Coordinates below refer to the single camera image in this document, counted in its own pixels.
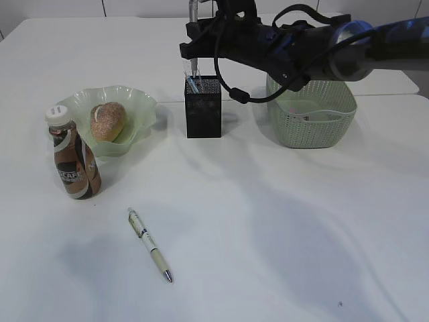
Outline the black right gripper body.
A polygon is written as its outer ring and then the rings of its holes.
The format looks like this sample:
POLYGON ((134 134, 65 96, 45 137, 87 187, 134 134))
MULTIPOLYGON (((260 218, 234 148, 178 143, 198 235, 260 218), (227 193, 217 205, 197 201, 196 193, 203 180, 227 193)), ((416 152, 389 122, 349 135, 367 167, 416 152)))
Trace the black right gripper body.
POLYGON ((217 1, 214 17, 186 24, 189 43, 179 45, 183 58, 211 58, 222 87, 238 93, 221 76, 219 59, 224 58, 266 72, 277 84, 299 91, 311 77, 302 71, 309 53, 304 43, 311 25, 304 20, 278 26, 262 23, 254 1, 217 1))

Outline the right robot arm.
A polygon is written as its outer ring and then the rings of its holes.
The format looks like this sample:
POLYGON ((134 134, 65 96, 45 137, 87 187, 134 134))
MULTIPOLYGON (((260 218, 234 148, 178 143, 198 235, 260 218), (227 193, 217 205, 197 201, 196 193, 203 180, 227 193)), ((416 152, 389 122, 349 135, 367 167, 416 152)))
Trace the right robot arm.
POLYGON ((180 44, 181 57, 224 58, 264 71, 280 93, 299 91, 310 81, 360 81, 375 69, 428 69, 427 17, 373 27, 295 4, 284 13, 304 12, 318 25, 265 25, 254 1, 219 1, 217 7, 214 17, 187 23, 190 41, 180 44))

